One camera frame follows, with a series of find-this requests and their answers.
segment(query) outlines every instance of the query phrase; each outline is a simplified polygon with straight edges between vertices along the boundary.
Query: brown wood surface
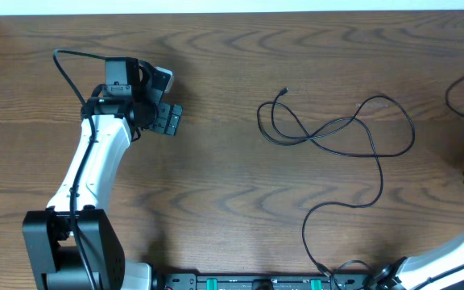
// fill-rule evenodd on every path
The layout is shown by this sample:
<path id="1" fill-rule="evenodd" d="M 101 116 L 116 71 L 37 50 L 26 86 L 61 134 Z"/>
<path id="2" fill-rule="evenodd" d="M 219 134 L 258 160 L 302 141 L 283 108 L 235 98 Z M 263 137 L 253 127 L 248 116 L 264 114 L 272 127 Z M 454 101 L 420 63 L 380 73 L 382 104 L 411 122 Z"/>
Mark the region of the brown wood surface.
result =
<path id="1" fill-rule="evenodd" d="M 412 150 L 381 161 L 385 188 L 373 208 L 311 217 L 318 260 L 381 266 L 464 231 L 464 120 L 442 99 L 464 73 L 464 12 L 0 17 L 0 288 L 34 287 L 21 223 L 56 192 L 78 144 L 80 105 L 54 48 L 175 73 L 167 101 L 184 106 L 178 135 L 144 134 L 118 170 L 110 220 L 127 258 L 201 272 L 316 272 L 300 238 L 308 209 L 367 202 L 379 176 L 372 159 L 266 141 L 255 111 L 284 86 L 283 101 L 309 128 L 352 114 L 374 93 L 395 98 L 416 124 Z M 85 94 L 104 81 L 98 60 L 62 64 Z M 464 109 L 464 85 L 453 98 Z M 379 153 L 410 138 L 385 105 L 361 116 Z M 294 128 L 284 113 L 278 120 Z M 323 143 L 369 151 L 359 129 Z"/>

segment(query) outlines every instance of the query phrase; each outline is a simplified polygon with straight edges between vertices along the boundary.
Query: wooden table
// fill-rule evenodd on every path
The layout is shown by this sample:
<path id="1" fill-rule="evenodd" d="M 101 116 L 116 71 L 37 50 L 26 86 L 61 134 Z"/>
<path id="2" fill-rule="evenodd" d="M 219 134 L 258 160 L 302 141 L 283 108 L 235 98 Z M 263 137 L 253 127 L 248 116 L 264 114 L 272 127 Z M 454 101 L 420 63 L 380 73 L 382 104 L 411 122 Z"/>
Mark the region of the wooden table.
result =
<path id="1" fill-rule="evenodd" d="M 372 159 L 266 141 L 255 111 L 284 86 L 283 102 L 309 128 L 352 115 L 374 93 L 395 98 L 416 125 L 412 150 L 381 161 L 385 188 L 373 208 L 311 217 L 306 237 L 319 261 L 378 267 L 464 231 L 464 120 L 442 98 L 464 74 L 464 12 L 0 17 L 0 288 L 34 287 L 21 224 L 56 192 L 79 140 L 80 105 L 54 48 L 175 73 L 166 101 L 184 107 L 178 135 L 144 134 L 118 170 L 110 220 L 127 258 L 201 272 L 316 272 L 303 217 L 323 201 L 368 202 L 379 175 Z M 62 64 L 85 95 L 104 81 L 101 61 Z M 464 110 L 464 86 L 453 102 Z M 375 103 L 360 118 L 379 153 L 409 141 L 393 106 Z M 277 120 L 291 126 L 281 112 Z M 369 151 L 356 126 L 323 144 Z"/>

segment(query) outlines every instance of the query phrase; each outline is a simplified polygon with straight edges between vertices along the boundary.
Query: green clip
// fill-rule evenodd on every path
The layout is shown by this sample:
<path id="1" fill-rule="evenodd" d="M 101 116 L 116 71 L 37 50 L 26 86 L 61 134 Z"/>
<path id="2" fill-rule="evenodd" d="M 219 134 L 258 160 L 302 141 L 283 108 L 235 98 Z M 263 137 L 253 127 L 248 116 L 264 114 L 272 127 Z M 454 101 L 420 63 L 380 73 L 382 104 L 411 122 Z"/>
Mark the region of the green clip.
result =
<path id="1" fill-rule="evenodd" d="M 311 290 L 322 290 L 322 289 L 323 288 L 321 287 L 321 280 L 311 280 Z"/>
<path id="2" fill-rule="evenodd" d="M 207 279 L 207 290 L 218 290 L 218 279 Z"/>

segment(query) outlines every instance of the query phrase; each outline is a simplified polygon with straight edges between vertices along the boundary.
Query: white background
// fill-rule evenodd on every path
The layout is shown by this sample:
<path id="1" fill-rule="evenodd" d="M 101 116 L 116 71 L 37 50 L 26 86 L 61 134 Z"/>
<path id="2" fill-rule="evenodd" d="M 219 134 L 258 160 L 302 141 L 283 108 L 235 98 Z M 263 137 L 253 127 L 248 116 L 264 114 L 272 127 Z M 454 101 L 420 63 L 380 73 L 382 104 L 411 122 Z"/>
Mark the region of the white background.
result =
<path id="1" fill-rule="evenodd" d="M 0 15 L 464 10 L 464 0 L 0 0 Z"/>

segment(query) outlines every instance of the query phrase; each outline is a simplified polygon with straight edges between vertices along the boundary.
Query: wood grain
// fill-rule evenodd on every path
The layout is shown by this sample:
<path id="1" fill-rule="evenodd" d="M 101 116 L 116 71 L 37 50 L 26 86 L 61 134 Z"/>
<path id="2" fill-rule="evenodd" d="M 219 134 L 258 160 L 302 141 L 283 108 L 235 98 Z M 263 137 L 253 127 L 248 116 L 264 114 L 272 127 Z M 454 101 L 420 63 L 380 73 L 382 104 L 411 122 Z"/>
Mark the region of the wood grain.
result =
<path id="1" fill-rule="evenodd" d="M 128 258 L 201 272 L 316 271 L 300 240 L 309 208 L 369 201 L 379 177 L 372 159 L 268 143 L 255 111 L 284 86 L 283 101 L 309 128 L 352 114 L 374 93 L 395 98 L 416 125 L 415 147 L 381 161 L 385 187 L 372 209 L 311 217 L 317 259 L 377 267 L 464 231 L 464 120 L 442 99 L 464 73 L 464 12 L 0 17 L 0 288 L 33 288 L 22 220 L 54 194 L 80 134 L 80 106 L 54 48 L 175 73 L 167 99 L 184 106 L 179 134 L 145 134 L 118 170 L 110 220 Z M 84 93 L 104 81 L 101 62 L 62 62 Z M 464 110 L 464 85 L 453 103 Z M 374 105 L 361 118 L 379 153 L 408 143 L 396 108 Z M 287 115 L 277 119 L 294 128 Z M 356 127 L 323 143 L 369 151 Z"/>

